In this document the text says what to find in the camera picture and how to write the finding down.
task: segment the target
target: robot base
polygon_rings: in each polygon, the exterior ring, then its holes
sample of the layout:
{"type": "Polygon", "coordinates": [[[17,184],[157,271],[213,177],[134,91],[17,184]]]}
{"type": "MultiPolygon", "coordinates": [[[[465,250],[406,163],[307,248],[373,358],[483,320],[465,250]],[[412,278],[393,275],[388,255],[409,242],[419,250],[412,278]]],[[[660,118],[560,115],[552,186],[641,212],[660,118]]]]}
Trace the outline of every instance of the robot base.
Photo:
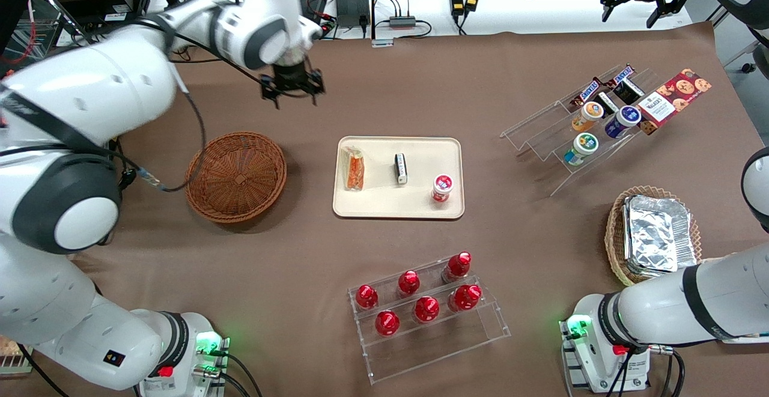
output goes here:
{"type": "Polygon", "coordinates": [[[215,367],[217,357],[199,353],[201,350],[225,350],[223,342],[211,323],[198,313],[182,313],[189,326],[189,344],[174,372],[168,377],[146,378],[139,383],[142,397],[206,397],[211,386],[209,378],[192,375],[196,365],[215,367]]]}
{"type": "MultiPolygon", "coordinates": [[[[617,372],[627,355],[615,355],[615,349],[604,336],[599,325],[598,305],[603,295],[588,295],[577,302],[574,315],[561,324],[561,334],[566,350],[573,345],[582,374],[595,393],[607,392],[612,386],[617,372]],[[566,340],[566,337],[577,332],[582,335],[578,339],[566,340]]],[[[633,355],[627,367],[624,381],[624,391],[639,391],[645,389],[646,375],[649,372],[649,351],[633,355]]],[[[622,386],[620,377],[613,391],[618,392],[622,386]]]]}

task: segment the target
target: table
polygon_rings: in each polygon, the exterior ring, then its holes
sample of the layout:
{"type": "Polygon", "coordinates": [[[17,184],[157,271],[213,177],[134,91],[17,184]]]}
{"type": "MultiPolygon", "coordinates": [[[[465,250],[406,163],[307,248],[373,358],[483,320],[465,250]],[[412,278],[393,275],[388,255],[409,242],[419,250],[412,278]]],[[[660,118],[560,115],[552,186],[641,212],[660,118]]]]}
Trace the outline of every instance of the table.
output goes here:
{"type": "MultiPolygon", "coordinates": [[[[266,214],[225,228],[196,216],[183,194],[164,194],[139,180],[126,191],[112,244],[75,260],[127,309],[206,315],[233,337],[233,354],[255,373],[266,397],[564,397],[557,320],[584,295],[621,289],[603,234],[613,200],[637,184],[665,188],[687,204],[705,257],[767,241],[740,192],[743,164],[761,141],[715,55],[709,24],[659,32],[427,38],[386,50],[367,41],[320,41],[311,55],[329,93],[318,107],[285,99],[279,111],[223,63],[179,66],[211,138],[250,130],[283,149],[288,180],[266,214]],[[606,55],[596,55],[599,50],[606,55]],[[654,68],[660,77],[689,67],[713,88],[601,170],[547,197],[551,167],[531,154],[517,158],[499,132],[585,77],[626,61],[654,68]],[[458,139],[464,216],[336,217],[336,145],[346,135],[458,139]],[[709,145],[726,139],[728,146],[709,145]],[[500,302],[512,337],[369,386],[346,289],[463,249],[475,255],[473,268],[500,302]]],[[[183,98],[123,137],[126,154],[168,184],[181,180],[197,146],[195,117],[183,98]]],[[[713,342],[684,348],[684,397],[763,395],[766,351],[713,342]]],[[[38,359],[70,395],[131,395],[99,389],[38,359]]],[[[653,359],[651,388],[634,397],[659,395],[665,364],[653,359]]],[[[54,393],[33,375],[0,381],[0,395],[54,393]]]]}
{"type": "MultiPolygon", "coordinates": [[[[399,0],[406,14],[407,0],[399,0]]],[[[167,5],[165,0],[151,0],[150,11],[160,11],[167,5]]],[[[412,16],[430,22],[432,36],[456,35],[457,27],[451,20],[448,0],[412,0],[412,16]]],[[[601,22],[603,7],[599,0],[479,0],[478,11],[470,14],[464,30],[469,34],[491,35],[503,31],[519,34],[545,34],[560,32],[597,31],[644,31],[646,19],[654,11],[654,4],[630,2],[620,5],[612,12],[610,19],[601,22]]],[[[335,3],[325,8],[327,14],[335,16],[335,3]]],[[[392,5],[387,1],[378,2],[374,18],[376,22],[393,15],[392,5]]],[[[686,9],[678,14],[662,17],[653,30],[678,28],[691,24],[686,9]]],[[[420,33],[421,28],[411,31],[394,31],[386,25],[377,28],[377,38],[387,39],[402,35],[420,33]]],[[[371,30],[366,32],[371,38],[371,30]]],[[[337,38],[362,38],[360,28],[338,31],[337,38]]]]}

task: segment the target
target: foil container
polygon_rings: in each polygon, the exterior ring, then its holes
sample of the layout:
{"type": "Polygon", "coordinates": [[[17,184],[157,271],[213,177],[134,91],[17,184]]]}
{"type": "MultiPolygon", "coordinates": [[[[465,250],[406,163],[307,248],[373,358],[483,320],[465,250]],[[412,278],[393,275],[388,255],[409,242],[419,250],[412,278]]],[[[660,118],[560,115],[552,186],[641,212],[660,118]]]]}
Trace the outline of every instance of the foil container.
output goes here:
{"type": "Polygon", "coordinates": [[[637,276],[659,277],[697,264],[691,214],[671,198],[634,195],[623,207],[625,260],[637,276]]]}

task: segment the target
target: red cookie box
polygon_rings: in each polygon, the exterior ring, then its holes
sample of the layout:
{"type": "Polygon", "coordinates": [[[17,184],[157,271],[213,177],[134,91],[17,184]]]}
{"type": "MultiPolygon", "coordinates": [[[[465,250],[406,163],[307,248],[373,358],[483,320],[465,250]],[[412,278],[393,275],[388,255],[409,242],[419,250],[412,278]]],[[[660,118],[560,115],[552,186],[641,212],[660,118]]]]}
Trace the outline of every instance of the red cookie box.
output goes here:
{"type": "Polygon", "coordinates": [[[689,68],[684,69],[638,102],[636,106],[642,114],[638,126],[650,135],[710,88],[707,80],[689,68]]]}

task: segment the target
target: empty wicker basket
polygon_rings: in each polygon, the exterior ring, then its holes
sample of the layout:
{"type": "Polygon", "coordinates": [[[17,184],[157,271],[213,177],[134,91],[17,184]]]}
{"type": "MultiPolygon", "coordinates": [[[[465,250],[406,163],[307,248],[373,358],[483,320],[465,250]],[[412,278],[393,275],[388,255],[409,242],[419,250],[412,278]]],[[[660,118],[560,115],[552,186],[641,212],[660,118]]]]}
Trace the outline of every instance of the empty wicker basket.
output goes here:
{"type": "MultiPolygon", "coordinates": [[[[624,200],[632,195],[645,195],[652,198],[678,198],[657,187],[643,186],[633,187],[627,189],[621,194],[615,203],[612,205],[612,210],[609,211],[609,219],[606,224],[606,236],[604,238],[604,244],[606,244],[606,252],[609,256],[609,263],[612,265],[612,271],[615,272],[617,278],[626,286],[634,285],[635,283],[643,282],[648,277],[636,276],[632,274],[625,265],[624,259],[624,219],[622,217],[622,206],[624,200]]],[[[694,216],[691,218],[689,224],[689,236],[691,237],[692,246],[695,247],[695,255],[697,262],[702,260],[702,246],[700,243],[700,228],[697,227],[694,216]]]]}
{"type": "MultiPolygon", "coordinates": [[[[195,172],[200,153],[187,169],[195,172]]],[[[217,223],[237,223],[258,216],[283,191],[286,162],[283,151],[268,137],[234,132],[206,145],[200,173],[185,189],[196,213],[217,223]]]]}

